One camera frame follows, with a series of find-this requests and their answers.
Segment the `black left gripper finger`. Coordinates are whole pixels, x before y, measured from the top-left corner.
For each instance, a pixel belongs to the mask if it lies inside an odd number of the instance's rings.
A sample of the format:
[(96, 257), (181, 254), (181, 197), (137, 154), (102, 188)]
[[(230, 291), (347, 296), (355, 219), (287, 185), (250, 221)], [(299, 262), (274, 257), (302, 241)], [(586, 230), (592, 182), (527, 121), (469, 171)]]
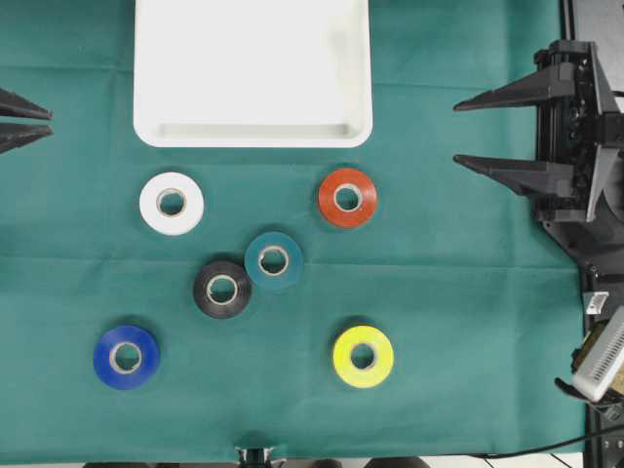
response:
[(51, 120), (52, 112), (24, 97), (0, 89), (0, 114), (7, 117)]
[(0, 153), (4, 153), (32, 143), (53, 134), (50, 126), (16, 123), (0, 124)]

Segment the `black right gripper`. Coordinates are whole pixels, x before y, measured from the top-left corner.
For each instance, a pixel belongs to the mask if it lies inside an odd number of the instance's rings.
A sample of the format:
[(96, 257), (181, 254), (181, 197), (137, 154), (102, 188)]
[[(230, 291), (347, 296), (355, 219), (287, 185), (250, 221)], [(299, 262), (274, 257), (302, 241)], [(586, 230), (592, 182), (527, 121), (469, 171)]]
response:
[[(464, 100), (454, 111), (539, 105), (540, 161), (456, 154), (452, 160), (520, 196), (581, 267), (623, 270), (623, 113), (593, 42), (558, 40), (535, 54), (538, 71)], [(570, 66), (549, 66), (568, 64)]]

